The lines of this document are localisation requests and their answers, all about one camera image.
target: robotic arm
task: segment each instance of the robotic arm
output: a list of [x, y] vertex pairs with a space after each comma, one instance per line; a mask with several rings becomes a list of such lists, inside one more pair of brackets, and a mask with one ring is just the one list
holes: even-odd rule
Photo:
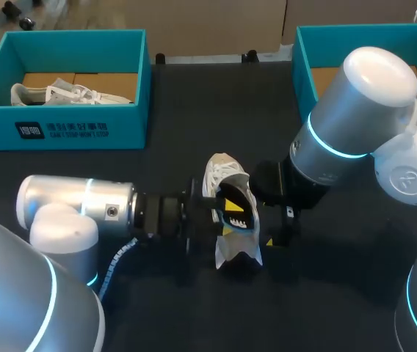
[[417, 205], [417, 78], [394, 54], [354, 50], [314, 106], [280, 163], [260, 163], [250, 179], [267, 205], [281, 205], [288, 243], [302, 209], [311, 209], [344, 174], [371, 155], [380, 186]]

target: shoe tongue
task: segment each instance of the shoe tongue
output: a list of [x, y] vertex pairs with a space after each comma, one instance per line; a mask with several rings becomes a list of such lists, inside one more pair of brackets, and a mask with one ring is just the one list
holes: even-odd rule
[[68, 92], [71, 92], [73, 89], [72, 83], [68, 83], [67, 81], [62, 80], [61, 78], [57, 78], [55, 82], [52, 84], [53, 87], [57, 87]]

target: logo on box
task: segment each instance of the logo on box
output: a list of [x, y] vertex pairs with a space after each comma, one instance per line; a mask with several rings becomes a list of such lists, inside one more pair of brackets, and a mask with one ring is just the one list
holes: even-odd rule
[[16, 122], [15, 125], [22, 139], [45, 138], [38, 122]]

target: cable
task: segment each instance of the cable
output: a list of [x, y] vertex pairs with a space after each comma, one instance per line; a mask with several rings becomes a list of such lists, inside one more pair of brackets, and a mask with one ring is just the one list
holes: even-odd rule
[[99, 300], [102, 301], [104, 298], [104, 295], [106, 295], [107, 288], [109, 286], [109, 283], [111, 282], [112, 275], [114, 273], [115, 266], [119, 262], [120, 258], [129, 250], [132, 249], [136, 244], [138, 240], [136, 238], [133, 238], [130, 242], [128, 242], [125, 246], [123, 246], [119, 251], [115, 254], [115, 256], [112, 258], [111, 263], [109, 264], [109, 267], [107, 268], [107, 274], [104, 278], [104, 282], [101, 286], [101, 289], [99, 290]]

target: cardboard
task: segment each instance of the cardboard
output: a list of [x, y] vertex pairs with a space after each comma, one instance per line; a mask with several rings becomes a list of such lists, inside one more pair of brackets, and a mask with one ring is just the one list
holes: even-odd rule
[[137, 73], [77, 73], [73, 84], [135, 101]]
[[73, 83], [75, 73], [26, 73], [23, 85], [28, 88], [44, 88], [53, 84], [57, 78]]
[[137, 93], [137, 73], [26, 73], [23, 84], [29, 88], [43, 88], [53, 84], [57, 78], [131, 101], [135, 101]]
[[[311, 75], [313, 76], [313, 81], [316, 87], [316, 92], [318, 93], [318, 98], [320, 98], [330, 83], [333, 81], [336, 73], [338, 72], [338, 67], [321, 67], [321, 68], [312, 68]], [[417, 67], [411, 66], [411, 69], [414, 71], [417, 77]]]
[[289, 0], [282, 44], [295, 41], [297, 26], [410, 23], [417, 0]]

